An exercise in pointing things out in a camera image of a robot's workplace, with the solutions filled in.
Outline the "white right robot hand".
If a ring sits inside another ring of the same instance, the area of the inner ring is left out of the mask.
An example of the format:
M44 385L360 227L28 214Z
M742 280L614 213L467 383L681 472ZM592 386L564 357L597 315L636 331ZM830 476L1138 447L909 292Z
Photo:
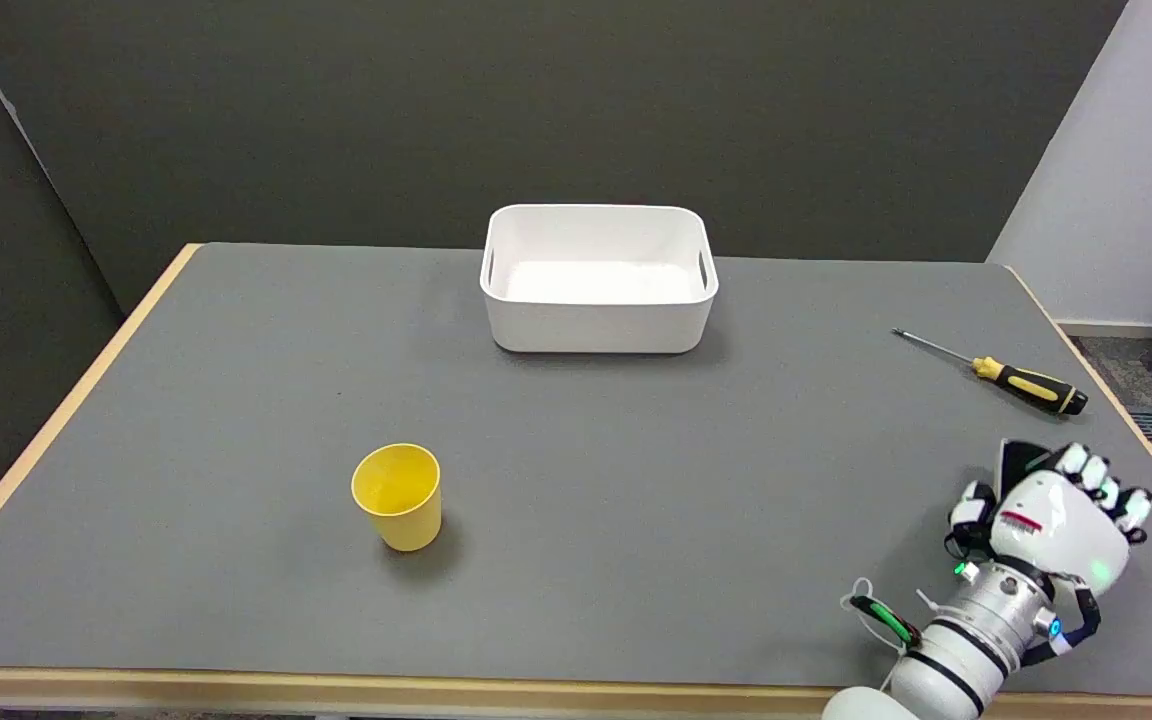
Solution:
M995 478L970 482L948 511L946 548L960 560L1020 559L1111 589L1134 544L1147 541L1152 491L1128 487L1087 446L1005 439Z

